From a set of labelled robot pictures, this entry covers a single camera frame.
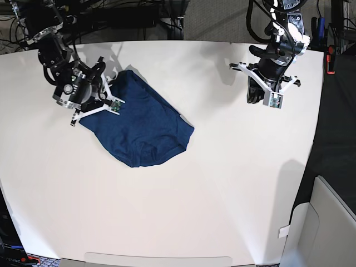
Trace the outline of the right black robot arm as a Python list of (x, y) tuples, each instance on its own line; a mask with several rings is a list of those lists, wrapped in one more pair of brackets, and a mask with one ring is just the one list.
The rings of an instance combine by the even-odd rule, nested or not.
[(38, 49), (38, 59), (48, 83), (55, 87), (53, 99), (73, 110), (71, 126), (101, 111), (119, 114), (124, 100), (115, 97), (104, 75), (106, 64), (100, 57), (92, 67), (79, 57), (62, 34), (77, 23), (63, 1), (10, 1), (29, 46)]

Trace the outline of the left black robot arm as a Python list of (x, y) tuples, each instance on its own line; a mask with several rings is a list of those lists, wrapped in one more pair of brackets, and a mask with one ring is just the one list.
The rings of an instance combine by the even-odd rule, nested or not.
[[(297, 76), (287, 76), (286, 70), (298, 57), (303, 55), (310, 37), (305, 33), (300, 12), (306, 1), (249, 1), (246, 14), (246, 27), (252, 38), (266, 44), (262, 49), (249, 46), (249, 52), (260, 58), (257, 63), (231, 63), (232, 70), (248, 76), (247, 103), (281, 109), (284, 93), (292, 85), (301, 86)], [(252, 13), (257, 6), (270, 19), (265, 28), (268, 39), (260, 38), (252, 29)]]

